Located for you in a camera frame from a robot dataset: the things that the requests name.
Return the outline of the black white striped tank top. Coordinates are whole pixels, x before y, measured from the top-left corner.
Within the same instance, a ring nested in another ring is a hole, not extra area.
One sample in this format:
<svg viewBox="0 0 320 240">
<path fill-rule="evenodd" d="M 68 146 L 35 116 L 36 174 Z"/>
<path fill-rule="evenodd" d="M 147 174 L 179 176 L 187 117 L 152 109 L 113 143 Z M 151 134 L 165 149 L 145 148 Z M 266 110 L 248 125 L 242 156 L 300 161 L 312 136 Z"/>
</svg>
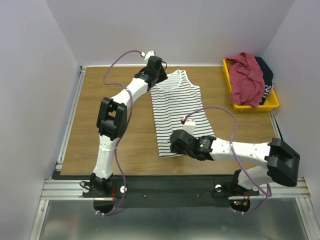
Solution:
<svg viewBox="0 0 320 240">
<path fill-rule="evenodd" d="M 203 108 L 201 88 L 190 82 L 185 70 L 176 70 L 151 90 L 156 142 L 160 158 L 177 156 L 170 151 L 170 136 L 182 128 L 181 119 Z"/>
</svg>

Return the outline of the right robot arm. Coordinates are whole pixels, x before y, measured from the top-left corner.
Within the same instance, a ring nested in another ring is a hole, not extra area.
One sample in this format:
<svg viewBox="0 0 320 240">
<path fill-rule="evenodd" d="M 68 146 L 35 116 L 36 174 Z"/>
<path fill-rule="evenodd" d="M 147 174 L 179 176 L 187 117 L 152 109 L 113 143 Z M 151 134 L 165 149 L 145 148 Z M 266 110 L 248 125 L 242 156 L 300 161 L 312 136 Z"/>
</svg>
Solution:
<svg viewBox="0 0 320 240">
<path fill-rule="evenodd" d="M 277 183 L 295 187 L 298 182 L 300 155 L 281 138 L 267 143 L 230 142 L 214 136 L 194 137 L 185 130 L 175 130 L 170 138 L 170 151 L 199 161 L 238 162 L 227 190 L 242 195 L 253 187 Z"/>
</svg>

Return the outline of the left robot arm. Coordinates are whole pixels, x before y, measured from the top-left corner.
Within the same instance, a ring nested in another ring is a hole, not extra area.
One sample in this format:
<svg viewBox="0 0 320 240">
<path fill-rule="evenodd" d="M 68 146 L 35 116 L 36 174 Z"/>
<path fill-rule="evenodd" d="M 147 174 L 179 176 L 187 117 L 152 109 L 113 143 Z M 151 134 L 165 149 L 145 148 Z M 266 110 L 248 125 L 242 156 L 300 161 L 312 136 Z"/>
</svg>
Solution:
<svg viewBox="0 0 320 240">
<path fill-rule="evenodd" d="M 96 126 L 99 147 L 96 165 L 90 176 L 90 188 L 100 197 L 106 197 L 111 193 L 113 158 L 128 128 L 133 113 L 133 103 L 157 83 L 168 78 L 162 58 L 150 55 L 145 56 L 144 61 L 146 66 L 134 75 L 127 86 L 118 82 L 106 82 L 103 79 L 105 85 L 119 86 L 122 90 L 111 98 L 103 98 L 98 111 Z"/>
</svg>

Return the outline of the maroon red tank top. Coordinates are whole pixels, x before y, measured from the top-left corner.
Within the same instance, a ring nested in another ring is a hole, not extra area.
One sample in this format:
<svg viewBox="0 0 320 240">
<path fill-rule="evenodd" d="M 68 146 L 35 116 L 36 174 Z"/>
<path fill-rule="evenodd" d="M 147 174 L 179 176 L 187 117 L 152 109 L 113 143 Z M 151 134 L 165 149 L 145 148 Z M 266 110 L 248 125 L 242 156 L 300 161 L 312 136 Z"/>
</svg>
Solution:
<svg viewBox="0 0 320 240">
<path fill-rule="evenodd" d="M 252 53 L 242 52 L 226 57 L 231 85 L 230 100 L 238 106 L 257 108 L 265 92 L 263 72 Z"/>
</svg>

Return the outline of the dark navy tank top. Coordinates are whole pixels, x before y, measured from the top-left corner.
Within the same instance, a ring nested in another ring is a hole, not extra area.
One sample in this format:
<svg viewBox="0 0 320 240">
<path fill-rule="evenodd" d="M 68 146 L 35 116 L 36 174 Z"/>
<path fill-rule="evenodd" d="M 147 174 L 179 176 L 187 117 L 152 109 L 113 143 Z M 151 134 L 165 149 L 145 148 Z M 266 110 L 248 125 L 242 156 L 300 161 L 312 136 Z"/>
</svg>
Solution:
<svg viewBox="0 0 320 240">
<path fill-rule="evenodd" d="M 272 70 L 269 68 L 269 66 L 266 64 L 266 62 L 261 57 L 256 56 L 255 60 L 257 61 L 258 65 L 263 73 L 265 90 L 264 90 L 263 96 L 262 96 L 259 104 L 264 105 L 267 100 L 267 97 L 271 94 L 271 92 L 274 89 L 274 83 L 273 83 L 274 73 L 272 72 Z"/>
</svg>

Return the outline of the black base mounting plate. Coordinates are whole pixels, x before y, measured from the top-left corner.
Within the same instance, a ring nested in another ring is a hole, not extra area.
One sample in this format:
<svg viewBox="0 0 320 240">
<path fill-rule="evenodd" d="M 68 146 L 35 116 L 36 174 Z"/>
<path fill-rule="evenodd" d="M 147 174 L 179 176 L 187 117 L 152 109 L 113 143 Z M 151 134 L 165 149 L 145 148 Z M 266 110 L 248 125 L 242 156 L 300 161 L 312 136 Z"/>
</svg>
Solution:
<svg viewBox="0 0 320 240">
<path fill-rule="evenodd" d="M 83 176 L 48 180 L 45 197 L 92 200 L 93 208 L 109 213 L 121 208 L 184 208 L 236 206 L 247 210 L 257 190 L 236 186 L 231 175 L 128 175 L 113 176 L 106 187 L 94 186 Z"/>
</svg>

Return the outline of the yellow plastic bin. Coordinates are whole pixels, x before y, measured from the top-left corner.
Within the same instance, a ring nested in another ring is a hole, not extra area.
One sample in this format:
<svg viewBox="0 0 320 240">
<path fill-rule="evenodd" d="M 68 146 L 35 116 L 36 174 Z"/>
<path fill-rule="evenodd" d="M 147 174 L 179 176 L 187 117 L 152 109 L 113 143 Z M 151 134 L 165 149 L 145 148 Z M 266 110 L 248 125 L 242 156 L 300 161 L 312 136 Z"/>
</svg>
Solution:
<svg viewBox="0 0 320 240">
<path fill-rule="evenodd" d="M 232 92 L 232 86 L 230 83 L 230 74 L 229 74 L 229 67 L 231 67 L 233 63 L 226 61 L 224 58 L 222 60 L 222 68 L 223 72 L 226 78 L 226 85 L 229 94 Z M 267 96 L 265 102 L 263 105 L 259 105 L 258 107 L 254 108 L 249 105 L 236 105 L 231 102 L 232 108 L 236 112 L 265 112 L 265 111 L 271 111 L 273 109 L 276 109 L 280 106 L 279 100 L 277 98 L 276 92 L 274 90 L 271 91 L 271 93 Z"/>
</svg>

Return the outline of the left aluminium side rail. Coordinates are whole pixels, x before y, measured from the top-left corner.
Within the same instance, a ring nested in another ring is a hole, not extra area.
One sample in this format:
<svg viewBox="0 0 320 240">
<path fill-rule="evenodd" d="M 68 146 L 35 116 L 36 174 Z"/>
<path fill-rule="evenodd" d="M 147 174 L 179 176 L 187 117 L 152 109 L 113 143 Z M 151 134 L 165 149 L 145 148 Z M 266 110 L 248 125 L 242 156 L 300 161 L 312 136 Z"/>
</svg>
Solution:
<svg viewBox="0 0 320 240">
<path fill-rule="evenodd" d="M 87 70 L 86 66 L 80 66 L 79 79 L 77 82 L 75 95 L 73 98 L 70 114 L 67 120 L 67 125 L 64 132 L 64 137 L 60 147 L 59 155 L 55 164 L 55 170 L 58 172 L 60 172 L 63 167 L 63 163 L 64 163 L 64 159 L 65 159 L 65 155 L 68 147 L 68 142 L 69 142 L 69 138 L 70 138 L 70 134 L 71 134 L 71 130 L 72 130 L 72 126 L 73 126 L 73 122 L 74 122 L 74 118 L 77 110 L 77 105 L 78 105 L 80 94 L 81 94 L 81 89 L 85 79 L 86 70 Z"/>
</svg>

